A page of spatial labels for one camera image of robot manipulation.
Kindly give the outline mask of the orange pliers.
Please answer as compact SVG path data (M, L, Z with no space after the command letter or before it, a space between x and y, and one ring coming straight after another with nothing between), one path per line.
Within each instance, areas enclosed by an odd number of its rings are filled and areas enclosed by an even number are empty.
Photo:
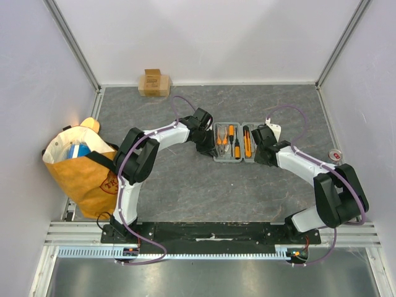
M228 129L224 125L216 125L216 132L217 132L217 147L219 156L224 156L225 154L225 147L228 144Z

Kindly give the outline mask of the orange black screwdriver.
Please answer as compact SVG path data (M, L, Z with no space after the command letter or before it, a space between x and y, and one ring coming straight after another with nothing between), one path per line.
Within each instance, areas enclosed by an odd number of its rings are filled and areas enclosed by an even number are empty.
M228 140L230 145L233 145L234 136L235 136L235 127L234 125L230 124L228 126Z
M240 151L240 144L239 144L239 139L238 139L237 128L235 128L234 135L235 135L234 156L235 156L236 160L239 160L241 158L241 151Z

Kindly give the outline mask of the grey plastic tool case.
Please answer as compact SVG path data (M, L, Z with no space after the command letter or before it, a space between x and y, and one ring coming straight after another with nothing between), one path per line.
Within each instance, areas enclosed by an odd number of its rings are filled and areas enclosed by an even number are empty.
M252 132L262 123L220 122L213 124L215 152L219 163L254 163L257 145Z

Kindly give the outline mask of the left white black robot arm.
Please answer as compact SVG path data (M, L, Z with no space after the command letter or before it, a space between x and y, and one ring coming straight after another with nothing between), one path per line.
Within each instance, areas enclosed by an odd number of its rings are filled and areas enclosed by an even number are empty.
M193 142L200 154L216 157L212 116L202 108L151 131L132 128L114 157L118 178L116 209L110 219L114 235L130 243L136 235L137 202L143 181L151 174L158 152L176 144Z

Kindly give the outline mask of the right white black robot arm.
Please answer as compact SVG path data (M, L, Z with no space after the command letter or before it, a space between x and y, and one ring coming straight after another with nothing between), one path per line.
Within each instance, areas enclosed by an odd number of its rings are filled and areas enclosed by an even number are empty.
M256 147L254 161L261 165L287 170L314 189L315 205L285 219L284 238L298 243L306 233L320 227L336 229L352 225L352 219L366 219L369 203L355 169L347 164L339 166L313 158L288 141L278 141L273 129L262 124L252 131Z

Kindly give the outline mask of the orange utility knife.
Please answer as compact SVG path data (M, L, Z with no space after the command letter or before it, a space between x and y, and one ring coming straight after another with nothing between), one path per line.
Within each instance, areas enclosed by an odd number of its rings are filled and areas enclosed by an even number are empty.
M244 132L244 151L245 157L251 158L252 157L252 149L251 149L251 139L250 139L250 132L247 125L243 126Z

